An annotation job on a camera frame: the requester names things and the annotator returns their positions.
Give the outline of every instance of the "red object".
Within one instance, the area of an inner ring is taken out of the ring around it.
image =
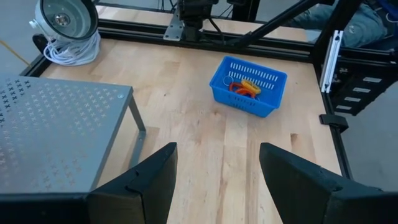
[[[243,87],[242,84],[240,83],[231,83],[229,84],[229,90],[233,91],[239,95],[250,95],[251,98],[255,98],[256,94],[250,90],[248,90],[247,88]]]

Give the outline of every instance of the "black metal bracket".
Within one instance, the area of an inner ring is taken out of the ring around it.
[[[340,133],[349,128],[346,118],[335,114],[321,114],[319,120],[321,124],[327,124],[338,128]]]

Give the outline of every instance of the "person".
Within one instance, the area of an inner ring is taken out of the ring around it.
[[[338,0],[331,6],[317,4],[289,21],[287,26],[322,30],[337,3]],[[398,18],[397,0],[365,0],[344,29],[341,46],[362,47],[394,35],[398,22],[395,18]]]

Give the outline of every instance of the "white cable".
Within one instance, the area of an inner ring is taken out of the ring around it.
[[[47,59],[59,65],[85,65],[97,57],[100,52],[100,40],[101,37],[97,30],[86,40],[49,41],[43,54]]]
[[[389,13],[386,14],[386,20],[387,20],[387,21],[392,22],[392,23],[398,23],[398,21],[392,21],[392,20],[390,20],[390,19],[388,18],[388,15],[389,15]]]

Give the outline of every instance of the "blue jeans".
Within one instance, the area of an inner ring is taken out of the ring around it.
[[[292,19],[287,26],[322,30],[329,22],[336,3],[337,1],[332,6],[318,4]],[[348,22],[343,32],[341,44],[344,47],[361,47],[383,39],[386,34],[387,29],[379,15],[367,4],[361,4],[353,18]]]

